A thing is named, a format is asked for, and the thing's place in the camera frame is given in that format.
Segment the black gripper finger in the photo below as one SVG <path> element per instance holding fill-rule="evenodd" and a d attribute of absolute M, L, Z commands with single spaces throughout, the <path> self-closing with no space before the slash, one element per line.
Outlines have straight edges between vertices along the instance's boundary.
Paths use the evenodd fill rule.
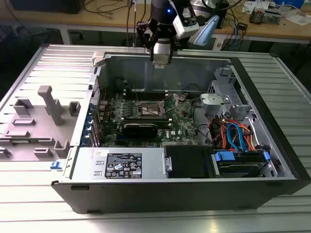
<path fill-rule="evenodd" d="M 137 35 L 143 47 L 150 52 L 150 60 L 154 60 L 154 46 L 156 44 L 156 21 L 139 21 L 136 25 Z"/>
<path fill-rule="evenodd" d="M 169 63 L 170 63 L 173 58 L 173 53 L 181 49 L 182 43 L 180 42 L 180 39 L 178 39 L 176 36 L 170 37 L 169 42 L 170 42 L 170 53 L 169 53 Z"/>

